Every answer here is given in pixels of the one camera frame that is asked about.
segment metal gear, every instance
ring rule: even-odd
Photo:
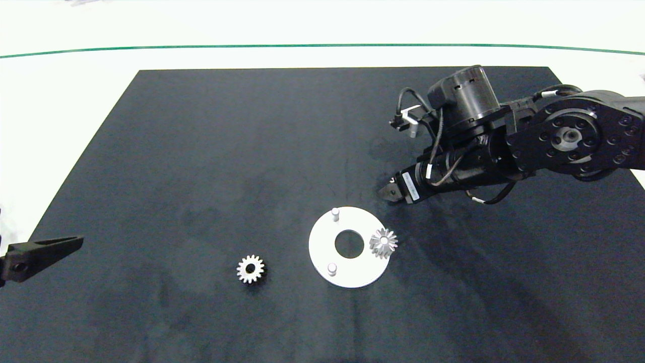
[[[370,249],[372,253],[381,258],[390,257],[394,252],[394,249],[398,247],[396,235],[394,231],[390,231],[387,228],[381,228],[376,230],[376,232],[370,238]]]
[[[245,284],[252,284],[262,277],[263,267],[264,264],[260,260],[260,256],[247,255],[246,258],[242,258],[242,262],[238,263],[237,276]]]

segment silver gear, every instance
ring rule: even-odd
[[[394,252],[394,249],[398,247],[396,235],[394,231],[390,231],[387,228],[381,228],[376,230],[376,232],[370,238],[370,249],[372,253],[381,258],[390,257]]]
[[[239,276],[240,281],[246,284],[256,282],[258,278],[262,277],[262,273],[264,272],[264,264],[262,263],[262,260],[260,260],[260,256],[247,255],[246,258],[242,258],[242,262],[237,265],[237,276]],[[246,268],[249,265],[254,266],[253,272],[246,272]]]

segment spur gear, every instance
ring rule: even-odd
[[[390,231],[387,228],[381,228],[376,230],[376,232],[370,238],[370,249],[372,253],[381,258],[390,257],[394,252],[394,249],[398,247],[396,235],[394,231]]]
[[[257,279],[262,277],[264,272],[264,264],[260,260],[260,256],[246,256],[242,258],[242,262],[237,264],[237,276],[239,276],[240,281],[245,284],[252,284],[257,281]]]

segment black robotic arm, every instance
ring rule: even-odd
[[[405,93],[420,105],[401,110]],[[442,192],[466,191],[476,202],[494,204],[539,169],[584,182],[618,168],[645,169],[645,97],[556,85],[500,104],[477,65],[440,80],[427,98],[410,88],[399,95],[390,125],[409,129],[411,137],[424,125],[432,145],[379,191],[391,202],[417,203]],[[506,186],[492,200],[471,193],[495,184]]]

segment white circular plate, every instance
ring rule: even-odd
[[[377,258],[370,250],[370,238],[384,228],[372,213],[356,207],[337,208],[323,214],[309,235],[309,256],[316,271],[327,281],[341,287],[362,287],[376,281],[388,266],[389,258]],[[358,233],[363,250],[358,257],[345,258],[336,251],[336,236],[343,231]]]

